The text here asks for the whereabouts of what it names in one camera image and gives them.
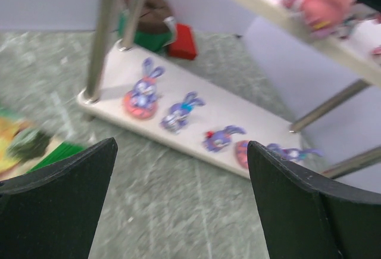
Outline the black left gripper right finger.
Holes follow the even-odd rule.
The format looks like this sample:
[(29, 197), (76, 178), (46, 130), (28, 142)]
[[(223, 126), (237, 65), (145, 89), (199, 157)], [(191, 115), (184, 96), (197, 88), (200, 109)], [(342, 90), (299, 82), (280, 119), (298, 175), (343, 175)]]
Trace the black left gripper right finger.
[(380, 194), (324, 177), (248, 144), (270, 258), (380, 258)]

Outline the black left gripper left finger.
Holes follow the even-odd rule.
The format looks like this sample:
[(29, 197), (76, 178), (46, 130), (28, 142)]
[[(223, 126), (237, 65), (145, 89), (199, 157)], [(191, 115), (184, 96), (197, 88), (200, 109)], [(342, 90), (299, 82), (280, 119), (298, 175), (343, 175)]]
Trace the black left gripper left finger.
[(104, 139), (1, 182), (1, 258), (88, 258), (117, 151)]

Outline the pink bunny flower ring toy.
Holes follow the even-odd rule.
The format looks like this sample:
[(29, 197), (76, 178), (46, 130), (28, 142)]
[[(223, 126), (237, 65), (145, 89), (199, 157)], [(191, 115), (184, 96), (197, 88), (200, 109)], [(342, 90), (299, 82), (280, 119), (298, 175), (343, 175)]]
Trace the pink bunny flower ring toy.
[(349, 16), (354, 0), (281, 0), (315, 38), (331, 35)]

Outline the small purple bunny head toy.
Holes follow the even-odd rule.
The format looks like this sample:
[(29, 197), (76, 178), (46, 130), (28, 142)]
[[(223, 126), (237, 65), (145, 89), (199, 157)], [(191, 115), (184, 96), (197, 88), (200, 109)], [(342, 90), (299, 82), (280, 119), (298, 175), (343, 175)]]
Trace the small purple bunny head toy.
[(205, 133), (203, 147), (207, 151), (219, 152), (232, 143), (232, 135), (245, 135), (246, 130), (239, 126), (229, 125), (222, 130), (210, 130)]

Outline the purple bunny pink base toy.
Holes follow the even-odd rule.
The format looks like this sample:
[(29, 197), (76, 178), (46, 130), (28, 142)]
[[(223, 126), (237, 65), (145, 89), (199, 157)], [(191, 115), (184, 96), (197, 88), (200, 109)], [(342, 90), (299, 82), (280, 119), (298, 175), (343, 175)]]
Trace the purple bunny pink base toy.
[(164, 67), (154, 67), (152, 58), (142, 63), (143, 77), (138, 80), (123, 99), (124, 110), (133, 118), (153, 118), (158, 109), (157, 78), (165, 72)]

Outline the purple bunny blue ears toy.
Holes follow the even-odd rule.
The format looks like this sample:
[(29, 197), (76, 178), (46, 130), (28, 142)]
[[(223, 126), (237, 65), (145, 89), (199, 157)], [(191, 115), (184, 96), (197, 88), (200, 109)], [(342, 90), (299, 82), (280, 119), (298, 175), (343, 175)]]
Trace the purple bunny blue ears toy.
[(197, 92), (189, 92), (182, 102), (173, 104), (168, 113), (161, 120), (161, 127), (172, 133), (179, 133), (188, 124), (188, 117), (195, 107), (205, 105), (205, 101), (198, 98)]

